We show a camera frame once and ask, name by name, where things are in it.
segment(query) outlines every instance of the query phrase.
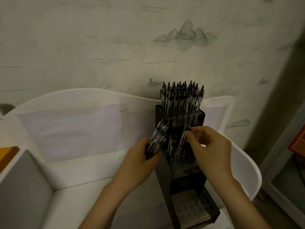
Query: wallpaper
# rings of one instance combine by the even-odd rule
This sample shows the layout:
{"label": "wallpaper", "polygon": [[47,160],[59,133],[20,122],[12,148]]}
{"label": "wallpaper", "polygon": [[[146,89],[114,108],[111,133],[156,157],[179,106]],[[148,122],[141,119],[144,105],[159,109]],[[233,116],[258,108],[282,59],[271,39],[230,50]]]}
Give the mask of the wallpaper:
{"label": "wallpaper", "polygon": [[234,96],[243,148],[305,25],[305,0],[0,0],[0,103],[69,88]]}

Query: black pen holder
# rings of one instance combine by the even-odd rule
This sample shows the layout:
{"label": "black pen holder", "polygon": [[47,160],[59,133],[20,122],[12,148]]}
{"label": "black pen holder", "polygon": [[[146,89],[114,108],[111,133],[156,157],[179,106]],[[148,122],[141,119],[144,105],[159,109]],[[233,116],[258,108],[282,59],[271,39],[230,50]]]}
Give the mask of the black pen holder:
{"label": "black pen holder", "polygon": [[[161,119],[170,122],[169,135],[181,135],[185,121],[191,118],[191,127],[201,126],[205,113],[168,117],[160,105],[156,105],[156,127]],[[163,145],[163,155],[155,171],[175,229],[202,228],[214,223],[220,211],[204,187],[206,177],[197,165],[189,143],[184,143],[183,156],[168,153],[169,138]]]}

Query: white desk organizer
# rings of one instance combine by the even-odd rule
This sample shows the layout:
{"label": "white desk organizer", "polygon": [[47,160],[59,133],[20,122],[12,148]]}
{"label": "white desk organizer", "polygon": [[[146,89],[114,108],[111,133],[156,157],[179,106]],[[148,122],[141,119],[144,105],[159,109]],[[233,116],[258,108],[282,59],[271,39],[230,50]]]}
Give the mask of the white desk organizer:
{"label": "white desk organizer", "polygon": [[[155,126],[155,105],[158,104],[159,100],[103,89],[80,88],[38,97],[8,113],[2,119],[2,125],[9,139],[21,151],[0,174],[0,228],[77,228],[103,187],[116,173],[126,149],[139,138],[151,136]],[[233,105],[234,98],[231,96],[203,100],[201,109],[206,113],[204,125],[223,133]],[[95,117],[94,109],[98,108],[104,110],[104,114],[97,112],[93,122],[97,122],[97,128],[104,127],[109,131],[107,121],[115,118],[120,129],[120,145],[116,143],[117,131],[113,129],[110,130],[110,137],[103,132],[100,137],[103,143],[110,142],[115,146],[98,149],[101,142],[96,140],[96,134],[99,132],[96,129],[90,131],[92,122],[86,118],[87,110],[91,117]],[[60,121],[56,114],[75,118],[75,121],[68,122],[68,118]],[[52,120],[45,124],[44,119]],[[77,144],[73,135],[62,132],[61,126],[71,127],[71,132],[78,131],[76,136],[91,135],[82,137],[83,142],[89,145],[88,149],[76,147],[76,153],[69,150]],[[52,136],[57,133],[60,136],[54,139]],[[50,137],[52,140],[44,144],[44,139]],[[70,142],[64,150],[68,156],[54,156],[56,152],[60,155],[61,148],[65,147],[65,144],[58,147],[56,144],[56,150],[52,151],[47,144],[54,141],[59,145],[62,141]],[[231,167],[234,177],[252,200],[261,187],[261,173],[254,161],[233,142]],[[220,198],[208,182],[205,187],[221,212],[215,224],[206,228],[231,228],[231,220]],[[155,172],[124,200],[112,228],[171,228]]]}

